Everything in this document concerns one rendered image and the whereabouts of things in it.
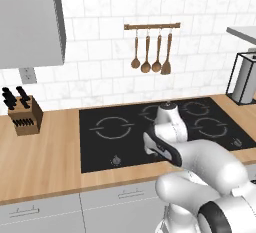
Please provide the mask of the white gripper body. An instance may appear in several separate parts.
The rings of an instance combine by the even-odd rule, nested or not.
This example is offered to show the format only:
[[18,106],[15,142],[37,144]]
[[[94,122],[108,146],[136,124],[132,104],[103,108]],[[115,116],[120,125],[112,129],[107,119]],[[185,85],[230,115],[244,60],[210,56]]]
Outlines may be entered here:
[[156,123],[164,124],[164,123],[172,123],[178,124],[181,118],[178,111],[178,106],[176,104],[171,104],[170,106],[166,106],[165,104],[161,104],[157,110]]

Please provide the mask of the wooden spatula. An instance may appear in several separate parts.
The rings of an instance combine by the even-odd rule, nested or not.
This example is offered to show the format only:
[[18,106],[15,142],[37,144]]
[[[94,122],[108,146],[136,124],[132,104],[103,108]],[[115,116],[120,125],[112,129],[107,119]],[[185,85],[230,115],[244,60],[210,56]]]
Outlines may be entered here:
[[172,43],[172,33],[168,34],[168,42],[167,42],[167,55],[166,55],[166,60],[162,65],[161,68],[161,74],[162,75],[168,75],[171,73],[171,64],[169,61],[170,57],[170,49],[171,49],[171,43]]

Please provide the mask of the wooden ladle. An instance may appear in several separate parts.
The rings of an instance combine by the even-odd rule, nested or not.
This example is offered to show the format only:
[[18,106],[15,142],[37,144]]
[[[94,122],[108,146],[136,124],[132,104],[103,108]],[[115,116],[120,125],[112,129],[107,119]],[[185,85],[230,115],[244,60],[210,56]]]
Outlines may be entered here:
[[152,70],[154,72],[159,72],[161,70],[161,63],[159,61],[161,41],[162,41],[162,36],[158,35],[158,39],[157,39],[157,57],[156,57],[156,61],[152,64]]

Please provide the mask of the large wooden spoon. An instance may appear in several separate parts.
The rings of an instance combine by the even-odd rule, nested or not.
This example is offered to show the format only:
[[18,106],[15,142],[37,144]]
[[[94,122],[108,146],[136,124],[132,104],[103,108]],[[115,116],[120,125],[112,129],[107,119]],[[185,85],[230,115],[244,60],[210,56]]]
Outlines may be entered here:
[[[149,47],[150,47],[150,34],[147,34],[146,36],[146,54],[149,54]],[[148,56],[145,56],[145,62],[141,66],[141,71],[143,73],[148,73],[151,69],[151,65],[148,61]]]

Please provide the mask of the small wooden spoon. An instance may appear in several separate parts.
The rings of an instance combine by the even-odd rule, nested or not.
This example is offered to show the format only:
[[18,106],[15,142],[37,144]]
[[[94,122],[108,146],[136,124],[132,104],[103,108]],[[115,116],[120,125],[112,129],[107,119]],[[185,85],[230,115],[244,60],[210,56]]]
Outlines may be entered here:
[[[138,37],[135,37],[135,52],[138,52]],[[135,57],[131,62],[132,68],[138,68],[140,66],[140,61],[138,57]]]

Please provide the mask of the black glass hob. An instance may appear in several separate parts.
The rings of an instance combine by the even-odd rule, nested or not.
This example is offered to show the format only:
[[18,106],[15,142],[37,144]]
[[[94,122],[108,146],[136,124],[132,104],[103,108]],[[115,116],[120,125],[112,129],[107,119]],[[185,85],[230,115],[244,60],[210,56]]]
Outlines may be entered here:
[[[256,141],[212,98],[175,103],[188,127],[190,140],[215,141],[229,151],[256,146]],[[154,122],[158,106],[158,103],[142,103],[81,110],[81,171],[88,173],[162,161],[160,155],[145,152],[143,141],[143,132]],[[241,147],[233,144],[234,138],[242,141]],[[118,166],[112,164],[115,155],[121,159]]]

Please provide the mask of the white paper towel roll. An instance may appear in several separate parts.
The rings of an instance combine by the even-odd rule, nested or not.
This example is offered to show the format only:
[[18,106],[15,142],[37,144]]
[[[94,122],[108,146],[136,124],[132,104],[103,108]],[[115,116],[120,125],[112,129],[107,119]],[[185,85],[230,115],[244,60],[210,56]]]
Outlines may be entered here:
[[242,104],[252,102],[256,93],[256,54],[247,54],[242,61],[232,99]]

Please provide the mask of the grey shelf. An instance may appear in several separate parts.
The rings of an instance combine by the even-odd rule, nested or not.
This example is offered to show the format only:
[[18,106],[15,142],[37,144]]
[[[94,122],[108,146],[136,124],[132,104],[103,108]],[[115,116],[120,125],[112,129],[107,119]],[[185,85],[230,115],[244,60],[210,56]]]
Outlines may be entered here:
[[256,45],[256,26],[228,27],[226,32]]

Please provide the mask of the grey drawer front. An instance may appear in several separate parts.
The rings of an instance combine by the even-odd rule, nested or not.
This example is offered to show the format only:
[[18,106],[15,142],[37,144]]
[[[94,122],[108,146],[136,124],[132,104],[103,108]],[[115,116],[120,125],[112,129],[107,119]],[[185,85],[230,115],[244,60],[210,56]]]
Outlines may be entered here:
[[[136,188],[144,195],[118,198],[123,190]],[[80,197],[86,233],[155,233],[164,215],[165,203],[157,196],[154,181],[83,192]]]
[[[10,218],[9,213],[39,208],[37,214]],[[85,233],[78,194],[0,206],[0,233]]]

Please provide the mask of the wooden knife block with knives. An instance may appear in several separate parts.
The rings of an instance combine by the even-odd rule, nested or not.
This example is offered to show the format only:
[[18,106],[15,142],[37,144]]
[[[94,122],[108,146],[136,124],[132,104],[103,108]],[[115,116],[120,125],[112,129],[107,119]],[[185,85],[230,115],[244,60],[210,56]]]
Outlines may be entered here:
[[7,88],[2,88],[4,103],[8,107],[8,116],[14,124],[18,136],[34,135],[40,132],[43,111],[32,95],[27,95],[21,86],[16,90],[19,96],[15,97]]

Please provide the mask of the wooden utensil rail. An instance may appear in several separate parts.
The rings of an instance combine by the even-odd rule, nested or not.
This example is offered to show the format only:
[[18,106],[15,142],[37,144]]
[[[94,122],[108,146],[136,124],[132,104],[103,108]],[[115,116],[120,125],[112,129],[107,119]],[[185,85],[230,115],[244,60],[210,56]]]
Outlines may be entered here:
[[140,30],[140,29],[173,29],[180,28],[181,23],[169,24],[124,24],[124,30]]

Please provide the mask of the grey wall socket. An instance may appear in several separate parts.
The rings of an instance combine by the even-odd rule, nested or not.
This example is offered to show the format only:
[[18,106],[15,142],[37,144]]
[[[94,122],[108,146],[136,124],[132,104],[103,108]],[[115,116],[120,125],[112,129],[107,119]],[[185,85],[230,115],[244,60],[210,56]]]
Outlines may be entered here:
[[23,84],[37,83],[36,74],[33,67],[20,68],[19,73]]

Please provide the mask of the grey wall cupboard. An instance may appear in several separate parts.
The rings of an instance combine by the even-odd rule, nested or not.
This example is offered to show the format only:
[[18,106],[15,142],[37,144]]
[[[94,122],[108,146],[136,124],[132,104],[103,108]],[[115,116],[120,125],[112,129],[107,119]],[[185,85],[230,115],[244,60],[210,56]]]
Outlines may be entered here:
[[61,0],[0,0],[0,69],[65,61]]

